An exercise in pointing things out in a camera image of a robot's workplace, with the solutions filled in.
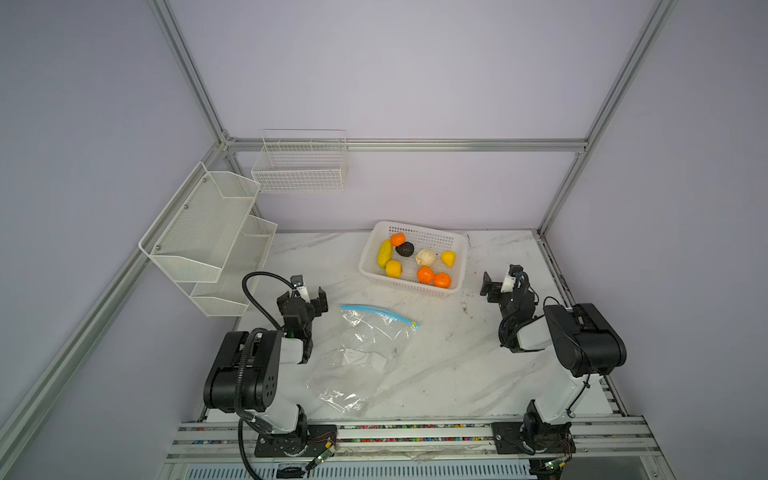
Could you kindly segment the clear zip top bag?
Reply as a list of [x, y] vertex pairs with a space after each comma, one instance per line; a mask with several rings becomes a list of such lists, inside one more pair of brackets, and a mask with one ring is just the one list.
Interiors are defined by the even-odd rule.
[[342, 415], [364, 411], [398, 366], [420, 324], [393, 311], [362, 304], [340, 307], [345, 329], [319, 357], [306, 386]]

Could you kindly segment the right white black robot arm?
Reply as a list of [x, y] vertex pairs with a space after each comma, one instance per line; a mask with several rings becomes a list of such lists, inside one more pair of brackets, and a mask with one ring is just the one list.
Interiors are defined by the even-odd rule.
[[627, 350], [623, 340], [592, 303], [570, 307], [559, 301], [540, 299], [521, 265], [511, 264], [503, 280], [483, 274], [480, 295], [499, 306], [500, 346], [512, 353], [529, 353], [522, 346], [522, 330], [542, 320], [560, 366], [542, 392], [530, 400], [518, 422], [491, 425], [499, 454], [561, 454], [575, 452], [571, 426], [576, 407], [592, 381], [624, 365]]

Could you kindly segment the white garlic bulb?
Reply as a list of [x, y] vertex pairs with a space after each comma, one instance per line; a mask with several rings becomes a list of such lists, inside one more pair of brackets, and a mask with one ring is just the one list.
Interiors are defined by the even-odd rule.
[[422, 249], [415, 256], [416, 263], [421, 266], [431, 267], [437, 260], [437, 253], [430, 249]]

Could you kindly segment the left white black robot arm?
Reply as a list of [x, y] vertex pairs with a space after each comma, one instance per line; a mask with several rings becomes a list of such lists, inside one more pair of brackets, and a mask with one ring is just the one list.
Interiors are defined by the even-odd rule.
[[[277, 321], [253, 296], [249, 283], [271, 278], [288, 287], [276, 304]], [[209, 410], [234, 414], [238, 420], [238, 444], [245, 445], [247, 429], [256, 434], [252, 455], [256, 458], [315, 456], [335, 445], [337, 428], [312, 426], [305, 409], [278, 394], [280, 367], [304, 365], [312, 354], [314, 320], [327, 313], [327, 293], [311, 297], [303, 277], [254, 271], [244, 275], [243, 292], [273, 326], [225, 335], [203, 387]]]

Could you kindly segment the yellow peach fruit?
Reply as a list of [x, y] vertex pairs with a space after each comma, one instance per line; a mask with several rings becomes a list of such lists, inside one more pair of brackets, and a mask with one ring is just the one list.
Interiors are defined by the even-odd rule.
[[399, 261], [391, 259], [385, 264], [385, 274], [389, 278], [398, 279], [402, 275], [402, 265]]

